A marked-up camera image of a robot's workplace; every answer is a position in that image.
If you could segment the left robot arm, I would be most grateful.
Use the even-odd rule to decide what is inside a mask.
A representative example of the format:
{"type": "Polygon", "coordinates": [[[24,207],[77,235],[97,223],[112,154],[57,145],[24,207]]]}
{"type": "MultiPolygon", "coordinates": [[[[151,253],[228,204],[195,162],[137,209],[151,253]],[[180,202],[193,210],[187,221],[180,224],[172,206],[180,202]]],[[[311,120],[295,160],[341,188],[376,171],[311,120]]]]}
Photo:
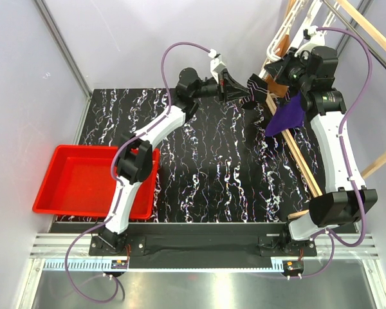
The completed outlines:
{"type": "Polygon", "coordinates": [[[195,69],[185,68],[179,74],[176,87],[168,94],[166,110],[145,127],[122,135],[123,144],[111,164],[111,176],[116,180],[115,193],[98,233],[109,253],[118,255],[125,250],[131,208],[138,189],[152,172],[154,149],[195,115],[199,106],[197,99],[217,97],[225,103],[248,95],[247,87],[235,81],[226,68],[210,79],[201,79],[195,69]]]}

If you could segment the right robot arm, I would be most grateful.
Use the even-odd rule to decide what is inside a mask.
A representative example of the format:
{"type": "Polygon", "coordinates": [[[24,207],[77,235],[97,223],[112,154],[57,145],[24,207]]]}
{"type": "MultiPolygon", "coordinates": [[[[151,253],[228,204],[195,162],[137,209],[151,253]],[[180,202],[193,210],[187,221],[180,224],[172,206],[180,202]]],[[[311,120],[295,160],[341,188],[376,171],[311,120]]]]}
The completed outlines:
{"type": "Polygon", "coordinates": [[[347,112],[341,92],[333,87],[338,66],[336,50],[316,46],[312,50],[290,48],[280,60],[267,64],[266,71],[301,99],[301,108],[318,141],[324,164],[324,194],[312,198],[309,211],[287,223],[279,239],[281,251],[294,255],[302,242],[324,229],[360,221],[377,202],[374,189],[367,188],[357,170],[347,128],[347,112]]]}

